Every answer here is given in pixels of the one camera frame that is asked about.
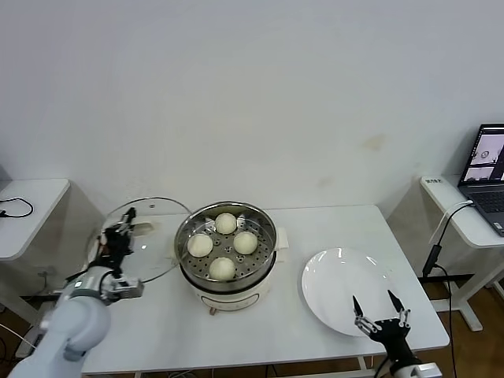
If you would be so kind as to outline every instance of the laptop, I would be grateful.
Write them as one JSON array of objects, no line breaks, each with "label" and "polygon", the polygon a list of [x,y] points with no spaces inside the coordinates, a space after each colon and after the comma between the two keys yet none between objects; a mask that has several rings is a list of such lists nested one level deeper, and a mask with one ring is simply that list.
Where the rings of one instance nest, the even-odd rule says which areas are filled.
[{"label": "laptop", "polygon": [[480,126],[458,189],[504,236],[504,124]]}]

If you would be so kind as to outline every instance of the laptop screen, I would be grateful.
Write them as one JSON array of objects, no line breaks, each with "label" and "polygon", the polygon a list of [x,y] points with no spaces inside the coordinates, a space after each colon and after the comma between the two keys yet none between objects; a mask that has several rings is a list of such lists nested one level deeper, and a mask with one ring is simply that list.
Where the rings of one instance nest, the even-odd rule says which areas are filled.
[{"label": "laptop screen", "polygon": [[504,124],[483,124],[460,184],[504,183]]}]

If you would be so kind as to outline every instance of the floor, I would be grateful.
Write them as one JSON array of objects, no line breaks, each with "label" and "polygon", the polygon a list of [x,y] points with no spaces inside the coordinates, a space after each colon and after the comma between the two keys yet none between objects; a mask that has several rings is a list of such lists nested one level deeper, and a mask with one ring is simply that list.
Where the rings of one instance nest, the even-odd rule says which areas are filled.
[{"label": "floor", "polygon": [[[430,299],[447,297],[447,291],[441,283],[428,283],[424,285]],[[458,378],[473,377],[497,377],[504,376],[504,300],[500,298],[494,289],[482,289],[469,301],[476,311],[484,326],[482,332],[471,332],[459,313],[453,315],[454,345],[457,358]],[[448,313],[439,315],[447,328]],[[6,310],[0,313],[0,323],[11,327],[19,333],[28,330],[28,325],[15,314]],[[0,328],[0,337],[6,343],[6,358],[3,358],[3,346],[0,346],[0,378],[7,377],[9,371],[16,364],[10,361],[19,341],[16,336],[9,334]],[[430,350],[418,353],[418,357],[424,362],[435,362],[441,368],[444,377],[452,377],[450,348]],[[366,358],[370,366],[371,358]],[[380,363],[380,358],[374,358],[374,365]],[[277,364],[274,368],[269,366],[247,366],[242,368],[215,369],[214,378],[240,378],[294,376],[323,372],[338,372],[349,369],[358,369],[357,359],[330,360],[303,362],[294,364]],[[209,369],[195,370],[198,378],[211,378],[212,371]],[[167,377],[166,372],[152,372],[144,376]],[[132,374],[116,375],[117,378],[132,378]]]}]

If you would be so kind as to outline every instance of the laptop keyboard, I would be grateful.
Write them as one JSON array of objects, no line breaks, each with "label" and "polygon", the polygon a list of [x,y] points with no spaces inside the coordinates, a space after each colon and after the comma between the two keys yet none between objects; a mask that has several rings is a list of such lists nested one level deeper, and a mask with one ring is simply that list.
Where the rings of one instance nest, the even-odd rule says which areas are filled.
[{"label": "laptop keyboard", "polygon": [[477,202],[485,213],[504,213],[504,191],[472,193],[471,199]]}]

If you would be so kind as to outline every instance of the robotic arm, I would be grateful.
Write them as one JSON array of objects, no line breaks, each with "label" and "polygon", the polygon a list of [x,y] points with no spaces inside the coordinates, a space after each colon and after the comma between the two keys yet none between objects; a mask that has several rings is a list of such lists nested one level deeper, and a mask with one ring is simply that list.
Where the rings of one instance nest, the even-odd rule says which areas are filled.
[{"label": "robotic arm", "polygon": [[120,264],[132,253],[130,208],[101,235],[98,252],[85,272],[69,277],[55,310],[44,318],[46,329],[33,355],[25,358],[9,378],[80,378],[87,352],[96,347],[110,328],[107,306],[123,298],[142,296],[143,284],[122,274]]},{"label": "robotic arm", "polygon": [[[25,358],[9,378],[80,378],[87,352],[96,347],[110,328],[107,306],[123,298],[142,296],[143,284],[123,275],[120,265],[132,253],[132,221],[135,208],[130,208],[116,224],[102,232],[98,251],[87,270],[69,277],[69,284],[55,310],[40,328],[46,329],[32,356]],[[371,340],[382,343],[391,361],[394,378],[440,378],[436,364],[422,364],[411,351],[406,336],[410,332],[409,309],[388,292],[398,318],[371,321],[364,316],[354,297],[355,325]]]},{"label": "robotic arm", "polygon": [[387,357],[392,364],[390,372],[394,378],[441,378],[443,375],[438,366],[433,363],[422,364],[406,342],[406,336],[411,329],[408,323],[411,310],[404,309],[399,298],[390,290],[388,295],[398,313],[398,318],[371,321],[364,316],[358,300],[354,297],[355,325],[371,340],[384,345]]}]

